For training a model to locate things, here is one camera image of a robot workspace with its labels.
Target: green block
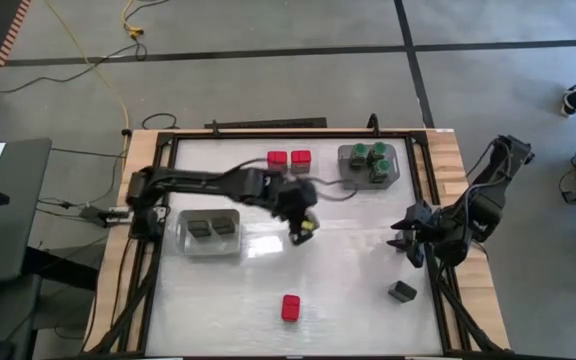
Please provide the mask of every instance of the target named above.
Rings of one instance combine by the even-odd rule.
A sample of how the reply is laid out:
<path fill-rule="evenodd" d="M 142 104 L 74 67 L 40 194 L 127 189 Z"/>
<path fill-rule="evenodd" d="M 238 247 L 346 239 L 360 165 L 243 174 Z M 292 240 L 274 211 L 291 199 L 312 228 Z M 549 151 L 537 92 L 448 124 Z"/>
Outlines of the green block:
<path fill-rule="evenodd" d="M 392 165 L 387 160 L 379 160 L 372 165 L 369 179 L 371 183 L 382 183 L 388 178 Z"/>
<path fill-rule="evenodd" d="M 352 169 L 361 168 L 368 158 L 368 146 L 364 144 L 355 144 L 352 147 L 352 153 L 350 154 L 350 167 Z"/>
<path fill-rule="evenodd" d="M 370 153 L 368 154 L 368 162 L 373 163 L 375 161 L 382 160 L 386 157 L 386 144 L 382 142 L 376 142 L 372 149 L 370 149 Z"/>

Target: floor stripe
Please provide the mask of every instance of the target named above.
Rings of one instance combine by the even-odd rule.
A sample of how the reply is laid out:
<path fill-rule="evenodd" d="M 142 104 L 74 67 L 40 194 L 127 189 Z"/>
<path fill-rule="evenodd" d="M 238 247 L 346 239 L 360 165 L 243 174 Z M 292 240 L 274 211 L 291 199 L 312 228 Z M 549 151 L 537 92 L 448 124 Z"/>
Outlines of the floor stripe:
<path fill-rule="evenodd" d="M 306 56 L 306 55 L 342 55 L 342 54 L 385 54 L 403 52 L 404 47 L 395 46 L 347 46 L 347 47 L 326 47 L 326 48 L 303 48 L 303 49 L 275 49 L 275 50 L 245 50 L 245 51 L 223 51 L 223 52 L 201 52 L 201 53 L 173 53 L 173 54 L 150 54 L 146 58 L 149 61 L 183 61 L 183 60 L 208 60 L 208 59 L 241 59 L 241 58 L 263 58 L 281 56 Z M 99 62 L 103 57 L 88 57 L 90 62 Z M 125 63 L 134 62 L 135 57 L 130 55 L 114 56 L 105 63 Z M 79 57 L 59 58 L 59 59 L 28 59 L 10 60 L 9 66 L 42 66 L 42 65 L 75 65 L 85 64 Z"/>
<path fill-rule="evenodd" d="M 495 43 L 415 45 L 417 52 L 464 51 L 464 50 L 504 50 L 576 47 L 576 40 L 509 41 Z"/>
<path fill-rule="evenodd" d="M 410 66 L 412 82 L 415 86 L 417 99 L 419 100 L 421 117 L 426 127 L 434 128 L 435 122 L 432 118 L 430 103 L 428 102 L 428 95 L 426 94 L 426 86 L 424 85 L 424 79 L 421 76 L 421 68 L 419 67 L 419 61 L 417 60 L 417 54 L 415 53 L 414 44 L 412 42 L 412 34 L 410 32 L 406 10 L 404 9 L 404 3 L 402 0 L 394 0 L 394 2 L 395 8 L 397 9 L 397 17 L 399 18 L 399 26 L 401 27 L 401 35 L 404 39 L 406 55 L 408 56 L 408 65 Z"/>

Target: wooden edge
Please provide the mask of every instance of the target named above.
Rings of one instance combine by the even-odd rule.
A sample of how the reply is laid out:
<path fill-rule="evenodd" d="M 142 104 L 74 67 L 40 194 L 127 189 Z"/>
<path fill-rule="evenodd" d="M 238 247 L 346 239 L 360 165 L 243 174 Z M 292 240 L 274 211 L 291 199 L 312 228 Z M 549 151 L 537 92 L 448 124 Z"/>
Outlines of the wooden edge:
<path fill-rule="evenodd" d="M 222 129 L 221 133 L 272 133 L 277 129 Z M 281 129 L 282 132 L 372 132 L 371 129 Z M 425 131 L 428 136 L 429 149 L 433 159 L 433 169 L 439 187 L 439 196 L 442 205 L 452 204 L 461 193 L 468 187 L 465 178 L 463 162 L 457 138 L 452 129 L 406 129 L 387 128 L 385 132 L 400 131 Z M 139 169 L 152 165 L 154 158 L 157 136 L 160 132 L 179 134 L 208 134 L 211 129 L 185 129 L 185 130 L 136 130 L 133 132 L 130 150 L 128 152 L 126 167 L 121 176 L 121 185 L 117 205 L 125 205 L 124 195 L 126 194 L 130 175 Z M 425 172 L 421 149 L 415 146 L 417 159 L 417 169 L 420 174 L 422 194 L 429 199 L 430 189 L 428 176 Z M 85 350 L 94 347 L 101 337 L 108 331 L 112 323 L 110 316 L 115 303 L 115 293 L 117 290 L 117 278 L 119 276 L 119 263 L 127 240 L 127 226 L 118 226 L 111 229 L 106 253 L 99 271 L 97 283 L 97 306 L 94 326 L 91 330 L 90 339 Z M 132 250 L 126 256 L 123 269 L 121 269 L 122 281 L 120 285 L 120 296 L 117 299 L 116 315 L 125 306 L 128 284 L 130 283 L 131 272 L 134 263 L 136 246 L 130 247 Z M 143 278 L 150 262 L 152 248 L 147 251 L 144 257 L 144 264 L 140 277 Z M 499 304 L 492 283 L 492 276 L 485 257 L 478 251 L 470 251 L 468 258 L 457 268 L 457 280 L 461 291 L 464 305 L 471 312 L 473 318 L 486 331 L 489 337 L 499 346 L 508 347 L 508 339 L 499 310 Z M 448 330 L 453 348 L 459 347 L 459 335 L 457 333 L 454 313 L 444 299 L 444 307 L 448 320 Z M 131 326 L 128 350 L 134 351 L 137 348 L 139 333 L 141 331 L 141 321 L 143 317 L 143 301 L 135 313 Z"/>
<path fill-rule="evenodd" d="M 448 206 L 453 204 L 468 188 L 457 137 L 454 132 L 446 131 L 429 132 L 427 136 L 439 199 L 442 206 Z M 425 169 L 419 168 L 419 171 L 420 176 L 427 179 Z M 502 348 L 509 348 L 497 293 L 485 255 L 473 247 L 468 252 L 466 260 L 457 266 L 456 275 L 461 299 L 466 309 L 493 342 Z M 454 349 L 459 349 L 456 319 L 445 298 L 444 308 L 446 308 L 451 345 Z M 473 349 L 478 349 L 472 339 L 471 345 Z"/>
<path fill-rule="evenodd" d="M 453 129 L 427 129 L 427 128 L 384 128 L 381 129 L 382 132 L 408 132 L 408 131 L 426 131 L 429 133 L 454 133 Z M 136 134 L 142 133 L 173 133 L 173 134 L 211 134 L 212 129 L 164 129 L 164 130 L 135 130 L 133 132 L 133 138 Z M 241 133 L 253 133 L 253 134 L 263 134 L 263 133 L 326 133 L 326 132 L 363 132 L 370 134 L 373 132 L 372 129 L 368 128 L 338 128 L 338 129 L 328 129 L 328 128 L 317 128 L 317 129 L 219 129 L 221 134 L 241 134 Z"/>

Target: shoe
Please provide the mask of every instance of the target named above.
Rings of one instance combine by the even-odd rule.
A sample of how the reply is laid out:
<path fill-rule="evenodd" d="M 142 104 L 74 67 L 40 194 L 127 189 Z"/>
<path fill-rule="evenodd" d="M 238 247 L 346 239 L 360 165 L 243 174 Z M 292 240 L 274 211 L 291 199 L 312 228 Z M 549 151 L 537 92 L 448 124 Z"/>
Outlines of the shoe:
<path fill-rule="evenodd" d="M 570 106 L 570 103 L 568 103 L 568 95 L 574 93 L 575 91 L 576 91 L 576 85 L 573 85 L 569 87 L 568 90 L 566 90 L 566 92 L 564 92 L 564 97 L 561 104 L 561 115 L 563 115 L 564 117 L 569 117 L 571 115 L 576 114 L 576 109 Z"/>

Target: yellow cable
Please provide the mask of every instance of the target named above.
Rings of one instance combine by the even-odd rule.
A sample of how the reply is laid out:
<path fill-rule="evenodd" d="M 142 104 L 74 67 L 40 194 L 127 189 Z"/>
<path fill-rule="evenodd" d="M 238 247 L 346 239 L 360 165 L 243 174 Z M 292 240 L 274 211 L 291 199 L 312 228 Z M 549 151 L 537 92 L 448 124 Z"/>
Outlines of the yellow cable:
<path fill-rule="evenodd" d="M 130 37 L 136 39 L 139 35 L 143 34 L 144 29 L 138 26 L 132 26 L 128 24 L 128 21 L 126 21 L 126 13 L 128 12 L 128 9 L 130 9 L 130 7 L 134 2 L 135 0 L 128 0 L 128 3 L 126 3 L 124 11 L 121 12 L 121 22 L 124 24 L 124 29 L 128 30 L 128 32 L 130 33 Z"/>
<path fill-rule="evenodd" d="M 108 90 L 110 90 L 110 92 L 117 98 L 117 100 L 119 101 L 119 104 L 121 104 L 121 109 L 124 113 L 124 120 L 126 122 L 126 129 L 130 129 L 130 116 L 128 115 L 128 109 L 126 108 L 126 103 L 124 102 L 124 99 L 121 97 L 121 95 L 119 95 L 119 92 L 110 83 L 110 81 L 108 81 L 108 79 L 106 79 L 106 77 L 101 73 L 101 71 L 99 70 L 99 67 L 93 65 L 92 63 L 90 63 L 90 61 L 88 61 L 88 57 L 84 53 L 84 50 L 82 49 L 81 45 L 79 44 L 79 41 L 77 41 L 77 37 L 75 36 L 75 34 L 73 34 L 72 30 L 70 30 L 68 25 L 66 25 L 66 22 L 64 21 L 64 19 L 62 19 L 61 16 L 59 16 L 59 14 L 57 13 L 57 10 L 55 10 L 55 8 L 52 6 L 51 0 L 44 0 L 44 1 L 46 2 L 46 5 L 50 9 L 50 11 L 52 11 L 52 13 L 55 14 L 57 19 L 59 19 L 59 22 L 64 27 L 64 29 L 66 29 L 66 32 L 70 36 L 70 39 L 72 39 L 72 42 L 75 43 L 75 46 L 77 47 L 77 50 L 79 50 L 79 53 L 81 54 L 81 57 L 84 59 L 84 62 L 86 63 L 86 65 L 88 65 L 95 73 L 97 73 L 97 75 L 104 82 L 104 84 L 106 85 Z M 123 153 L 124 154 L 126 152 L 126 149 L 128 149 L 128 136 L 124 135 L 124 145 L 123 145 Z M 127 156 L 125 156 L 122 160 L 122 168 L 126 168 L 126 157 Z"/>

